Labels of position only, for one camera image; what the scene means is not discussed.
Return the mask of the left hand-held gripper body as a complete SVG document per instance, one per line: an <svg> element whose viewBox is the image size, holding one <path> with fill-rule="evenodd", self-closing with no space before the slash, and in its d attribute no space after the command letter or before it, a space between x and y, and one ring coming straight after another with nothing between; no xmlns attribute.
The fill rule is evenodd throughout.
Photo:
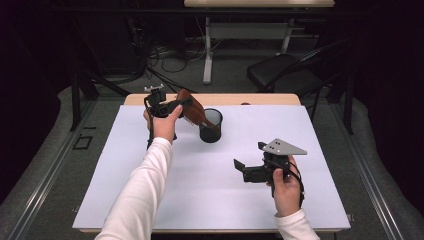
<svg viewBox="0 0 424 240"><path fill-rule="evenodd" d="M171 105L166 101L166 93L162 91L163 85L145 87L148 95L144 98L144 104L150 116L166 118L171 112Z"/></svg>

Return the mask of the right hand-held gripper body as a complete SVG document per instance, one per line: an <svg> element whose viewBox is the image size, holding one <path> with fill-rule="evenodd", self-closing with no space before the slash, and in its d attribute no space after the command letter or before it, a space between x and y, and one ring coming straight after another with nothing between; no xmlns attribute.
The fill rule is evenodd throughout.
<svg viewBox="0 0 424 240"><path fill-rule="evenodd" d="M252 166L244 168L242 172L243 180L251 183L265 183L268 182L273 186L273 172L275 169L283 169L284 178L290 176L290 162L288 156L291 155L306 155L307 151L296 147L281 139L274 139L264 147L263 151L263 164L261 166ZM301 192L304 192L304 186L301 179L301 174L298 173L297 180L300 183Z"/></svg>

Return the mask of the brown wooden hairbrush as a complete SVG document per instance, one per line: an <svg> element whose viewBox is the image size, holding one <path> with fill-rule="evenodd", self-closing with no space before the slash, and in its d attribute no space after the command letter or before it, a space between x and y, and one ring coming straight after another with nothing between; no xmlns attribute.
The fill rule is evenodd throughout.
<svg viewBox="0 0 424 240"><path fill-rule="evenodd" d="M206 118L203 106L188 90L180 89L176 99L187 101L187 103L183 106L182 114L189 122L197 126L216 128L216 125Z"/></svg>

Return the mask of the black mesh pen cup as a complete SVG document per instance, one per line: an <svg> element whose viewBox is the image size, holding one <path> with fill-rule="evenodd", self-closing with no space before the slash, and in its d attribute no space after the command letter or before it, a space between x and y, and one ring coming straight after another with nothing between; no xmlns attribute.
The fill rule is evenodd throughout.
<svg viewBox="0 0 424 240"><path fill-rule="evenodd" d="M214 108L207 108L205 116L207 123L202 123L199 126L200 139L206 143L215 143L222 136L221 124L223 116L220 111Z"/></svg>

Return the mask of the person's left hand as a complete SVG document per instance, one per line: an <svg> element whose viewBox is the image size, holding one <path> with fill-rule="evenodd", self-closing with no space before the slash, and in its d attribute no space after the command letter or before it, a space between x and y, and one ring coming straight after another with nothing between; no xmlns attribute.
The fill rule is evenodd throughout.
<svg viewBox="0 0 424 240"><path fill-rule="evenodd" d="M175 136L175 123L183 110L181 105L178 105L172 113L166 118L151 118L147 110L144 111L143 117L147 122L147 129L153 133L153 137L164 138L170 143L173 143Z"/></svg>

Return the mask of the person's right hand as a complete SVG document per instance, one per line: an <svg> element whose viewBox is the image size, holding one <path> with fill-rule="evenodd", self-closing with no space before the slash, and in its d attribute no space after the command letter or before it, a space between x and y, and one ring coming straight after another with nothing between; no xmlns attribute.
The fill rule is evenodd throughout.
<svg viewBox="0 0 424 240"><path fill-rule="evenodd" d="M273 172L274 203L277 217L287 217L300 210L300 183L297 180L297 164L293 156L289 155L290 176L284 178L283 169Z"/></svg>

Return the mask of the white table cover sheet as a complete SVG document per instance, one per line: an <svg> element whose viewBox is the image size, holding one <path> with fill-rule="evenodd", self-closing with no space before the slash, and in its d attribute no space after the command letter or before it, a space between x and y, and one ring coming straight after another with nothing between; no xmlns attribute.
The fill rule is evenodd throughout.
<svg viewBox="0 0 424 240"><path fill-rule="evenodd" d="M305 186L303 208L317 231L337 232L350 223L325 157L302 106L220 107L222 136L208 144L197 127L180 120L173 162L157 213L156 232L272 232L276 229L271 190L246 183L234 163L261 164L258 145L279 138L305 150L296 159ZM141 106L120 107L91 183L73 223L81 231L103 226L113 202L139 166L149 132Z"/></svg>

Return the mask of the black folding chair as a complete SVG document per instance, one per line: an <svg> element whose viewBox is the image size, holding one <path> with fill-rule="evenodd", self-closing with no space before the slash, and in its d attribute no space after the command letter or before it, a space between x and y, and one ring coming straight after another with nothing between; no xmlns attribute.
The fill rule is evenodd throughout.
<svg viewBox="0 0 424 240"><path fill-rule="evenodd" d="M352 41L347 38L314 49L296 59L281 54L247 68L248 79L261 93L291 93L299 99L314 95L310 119L313 120L323 87L342 75L342 68L333 68L333 63L348 52Z"/></svg>

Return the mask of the black metal stand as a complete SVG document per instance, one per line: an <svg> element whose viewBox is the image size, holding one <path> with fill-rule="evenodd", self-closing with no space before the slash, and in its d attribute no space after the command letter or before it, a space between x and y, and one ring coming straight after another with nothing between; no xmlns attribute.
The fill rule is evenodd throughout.
<svg viewBox="0 0 424 240"><path fill-rule="evenodd" d="M89 67L83 62L83 58L79 53L75 40L70 37L66 37L63 40L63 44L68 51L68 66L72 73L71 77L71 100L72 100L72 125L71 131L77 129L82 122L82 110L81 110L81 97L83 94L89 101L96 101L100 93L98 92L95 84L105 86L106 88L118 93L120 96L128 96L129 91L124 90L118 85L112 83L103 77L98 70L94 70L93 67Z"/></svg>

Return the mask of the light wooden desk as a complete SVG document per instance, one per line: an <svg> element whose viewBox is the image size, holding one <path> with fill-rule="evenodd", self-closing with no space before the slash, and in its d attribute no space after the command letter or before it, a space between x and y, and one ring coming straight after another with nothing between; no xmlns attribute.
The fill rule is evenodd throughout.
<svg viewBox="0 0 424 240"><path fill-rule="evenodd" d="M200 10L320 10L332 8L334 0L184 0L184 6ZM293 30L293 18L277 23L259 22L216 22L210 17L205 18L205 65L203 83L210 84L212 80L212 45L215 39L279 39L282 40L281 53L288 48Z"/></svg>

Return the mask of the black metal post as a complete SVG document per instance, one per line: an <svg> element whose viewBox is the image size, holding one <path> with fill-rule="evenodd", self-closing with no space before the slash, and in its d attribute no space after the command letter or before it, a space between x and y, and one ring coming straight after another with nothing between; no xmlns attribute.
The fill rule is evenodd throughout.
<svg viewBox="0 0 424 240"><path fill-rule="evenodd" d="M344 126L349 134L353 134L353 130L352 130L353 88L354 88L354 78L352 76L349 76L346 81L344 118L343 118Z"/></svg>

